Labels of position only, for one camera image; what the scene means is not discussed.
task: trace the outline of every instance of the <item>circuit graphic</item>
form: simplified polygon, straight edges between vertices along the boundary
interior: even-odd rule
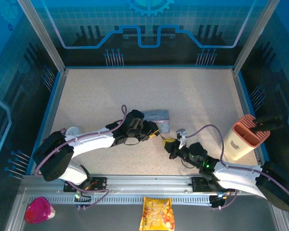
[[[19,14],[17,0],[0,0],[0,13],[8,23],[15,20]]]
[[[170,8],[171,3],[174,3],[174,0],[128,0],[130,9],[135,13],[140,13],[141,16],[147,15],[148,17],[164,13],[165,9]]]

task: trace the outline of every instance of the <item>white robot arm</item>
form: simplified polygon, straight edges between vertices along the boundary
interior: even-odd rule
[[[52,133],[33,153],[38,165],[36,172],[40,171],[46,181],[62,179],[81,185],[90,180],[90,175],[83,166],[72,161],[74,157],[91,150],[123,144],[128,138],[146,141],[159,135],[156,123],[144,120],[144,114],[137,110],[126,114],[119,124],[117,122],[86,134]]]
[[[265,198],[275,207],[289,211],[289,174],[271,162],[263,166],[235,165],[215,159],[197,142],[188,148],[181,133],[177,139],[164,139],[169,159],[179,157],[199,169],[203,182],[216,192],[245,191]]]
[[[183,132],[183,129],[180,130],[177,139],[163,139],[163,146],[170,153],[170,159],[180,157],[198,168],[211,191],[245,191],[289,211],[289,174],[285,171],[272,163],[265,163],[263,166],[225,163],[210,157],[199,142],[187,148]],[[38,165],[35,173],[40,171],[46,181],[63,179],[78,185],[79,188],[86,188],[85,185],[91,182],[91,176],[83,166],[72,161],[75,156],[98,148],[114,147],[125,143],[128,138],[146,141],[157,135],[159,129],[156,123],[144,120],[144,114],[137,110],[126,114],[119,124],[108,124],[96,132],[70,135],[57,131],[33,153],[34,161]]]

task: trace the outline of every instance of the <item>snack bag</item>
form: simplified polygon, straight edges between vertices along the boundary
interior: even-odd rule
[[[139,230],[174,231],[174,215],[171,208],[171,198],[152,199],[144,197],[143,216]]]

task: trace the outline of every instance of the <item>speckled table surface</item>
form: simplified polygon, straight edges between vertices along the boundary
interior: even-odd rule
[[[81,69],[69,70],[52,132],[79,127],[82,133],[96,131],[123,117],[128,111],[168,109],[171,132],[185,128],[192,134],[206,124],[215,124],[223,135],[243,116],[231,70],[210,69]],[[212,157],[219,158],[220,138],[213,128],[188,140],[199,141]],[[160,137],[135,146],[124,144],[93,150],[77,156],[92,174],[189,175],[197,169],[169,160]],[[254,152],[235,161],[256,165]]]

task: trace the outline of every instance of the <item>metal pole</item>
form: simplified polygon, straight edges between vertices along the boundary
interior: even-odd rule
[[[53,72],[51,71],[50,67],[48,67],[47,65],[45,65],[46,70],[48,71],[48,73],[53,77],[53,79],[55,80],[56,77],[53,75]]]
[[[117,64],[119,66],[118,54],[115,54],[115,56],[116,56]]]
[[[261,108],[261,106],[263,106],[264,105],[264,102],[262,101],[262,103],[255,109],[255,112],[259,109],[259,108]]]
[[[13,164],[15,164],[15,165],[17,165],[17,166],[26,168],[25,166],[22,166],[22,165],[20,165],[20,164],[18,164],[18,163],[16,163],[16,162],[12,161],[11,159],[8,159],[8,163],[9,163],[9,164],[10,164],[10,163],[13,163]]]
[[[121,59],[122,59],[122,66],[124,66],[124,59],[123,59],[123,54],[121,54]]]
[[[20,150],[18,150],[17,153],[18,153],[18,154],[22,154],[22,155],[24,155],[25,157],[28,157],[29,159],[31,158],[30,156],[28,156],[28,155],[22,153]]]
[[[20,168],[17,168],[15,165],[12,166],[12,169],[13,169],[13,170],[16,169],[16,170],[18,170],[18,171],[21,171],[21,172],[26,173],[26,171],[24,171],[24,170],[22,170],[22,169],[20,169]]]
[[[208,56],[209,56],[209,52],[210,52],[210,50],[211,50],[211,49],[208,49],[208,52],[207,52],[207,55],[206,55],[206,59],[205,59],[205,61],[204,61],[204,65],[206,65],[207,58],[208,58]]]
[[[201,65],[201,59],[202,59],[202,55],[203,55],[203,52],[204,52],[205,49],[202,48],[201,50],[202,50],[202,52],[201,52],[200,59],[199,59],[199,65]]]
[[[17,157],[15,157],[15,161],[16,161],[16,162],[20,162],[20,163],[22,163],[22,164],[24,164],[24,165],[28,165],[28,164],[26,164],[24,161],[19,160]]]
[[[19,178],[19,177],[17,177],[17,176],[14,176],[12,173],[9,174],[9,177],[14,177],[14,178],[17,178],[17,179],[22,180],[22,178]]]
[[[109,56],[110,56],[111,64],[112,66],[114,66],[114,61],[112,60],[112,54],[109,54]]]
[[[117,49],[117,52],[118,52],[118,56],[119,56],[120,66],[121,66],[121,55],[120,55],[120,49],[119,48]]]
[[[207,66],[209,65],[209,61],[210,61],[211,57],[212,57],[212,54],[209,54],[209,58],[208,58],[208,61],[206,63]]]
[[[252,98],[251,103],[255,103],[259,99],[259,97],[262,96],[262,94],[264,94],[264,90],[260,92],[258,95],[256,95],[254,98]]]
[[[242,68],[244,62],[249,56],[260,34],[263,32],[266,24],[268,23],[278,3],[279,3],[279,0],[269,0],[267,4],[265,5],[263,11],[261,12],[261,15],[259,16],[256,22],[256,25],[254,26],[252,32],[250,33],[250,36],[248,37],[246,43],[244,44],[242,51],[240,52],[235,62],[234,74],[237,74]]]
[[[23,174],[20,174],[18,172],[12,171],[12,170],[8,169],[8,167],[5,167],[4,171],[6,171],[6,172],[9,171],[9,172],[16,173],[16,174],[19,174],[19,175],[23,176]]]
[[[257,102],[257,104],[254,103],[253,108],[256,108],[259,104],[261,104],[261,102],[262,102],[263,100],[265,100],[265,98],[266,98],[266,97],[262,98],[259,102]]]
[[[200,53],[198,53],[198,55],[197,55],[196,66],[198,64],[199,57],[200,57]]]
[[[204,61],[204,58],[207,56],[207,54],[203,54],[203,58],[202,58],[202,61],[201,61],[201,65],[203,64],[203,61]]]
[[[33,29],[37,33],[39,39],[43,43],[47,53],[51,57],[53,63],[57,67],[58,71],[61,74],[65,72],[65,65],[55,48],[51,38],[49,37],[47,30],[45,29],[41,19],[39,18],[38,13],[34,9],[30,0],[17,0],[21,8],[23,9],[25,15],[27,16],[29,22],[31,23]]]
[[[259,86],[256,86],[255,90],[253,90],[252,93],[250,94],[250,97],[251,97],[254,93],[256,93],[256,90],[258,90],[258,88],[259,88]]]
[[[104,57],[105,57],[106,65],[108,66],[108,62],[107,62],[107,54],[104,54]]]

